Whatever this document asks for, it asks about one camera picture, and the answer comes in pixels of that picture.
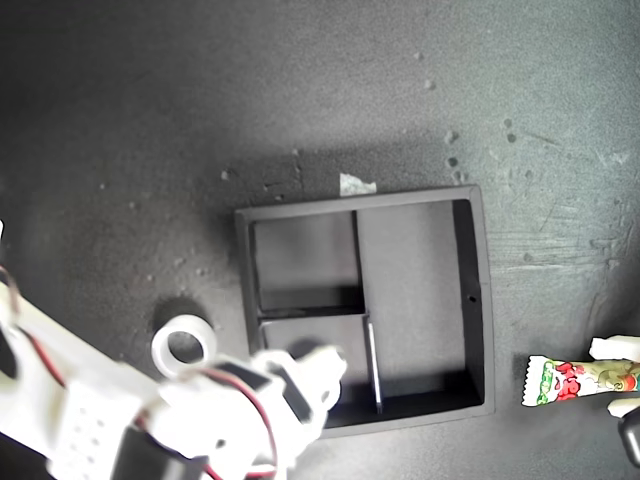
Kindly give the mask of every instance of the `robotic arm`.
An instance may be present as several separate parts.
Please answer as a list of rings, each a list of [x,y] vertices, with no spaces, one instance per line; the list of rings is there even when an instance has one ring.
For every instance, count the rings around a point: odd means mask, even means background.
[[[157,383],[83,342],[0,284],[16,378],[0,372],[0,432],[45,456],[58,480],[286,478],[320,437],[346,362],[335,347]]]

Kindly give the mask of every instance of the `black tray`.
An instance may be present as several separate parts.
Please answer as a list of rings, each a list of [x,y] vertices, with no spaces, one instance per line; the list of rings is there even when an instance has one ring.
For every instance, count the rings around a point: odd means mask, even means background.
[[[236,227],[251,352],[345,353],[329,436],[494,411],[478,187],[251,208]]]

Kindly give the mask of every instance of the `white debris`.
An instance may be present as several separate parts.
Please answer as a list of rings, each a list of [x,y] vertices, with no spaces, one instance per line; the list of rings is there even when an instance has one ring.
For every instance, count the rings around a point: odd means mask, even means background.
[[[358,177],[349,175],[348,173],[340,174],[340,196],[350,197],[352,195],[366,195],[376,193],[378,187],[376,182],[364,183]]]

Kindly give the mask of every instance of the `dark gray surface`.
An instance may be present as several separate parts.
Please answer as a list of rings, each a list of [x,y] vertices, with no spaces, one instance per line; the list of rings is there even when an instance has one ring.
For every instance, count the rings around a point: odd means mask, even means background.
[[[4,258],[64,326],[155,375],[154,309],[184,289],[242,355],[233,209],[335,197],[340,171],[384,192],[478,183],[497,413],[322,441],[292,477],[637,477],[610,395],[519,405],[525,355],[584,358],[594,335],[640,334],[637,1],[0,12]],[[0,458],[7,477],[41,478],[7,442]]]

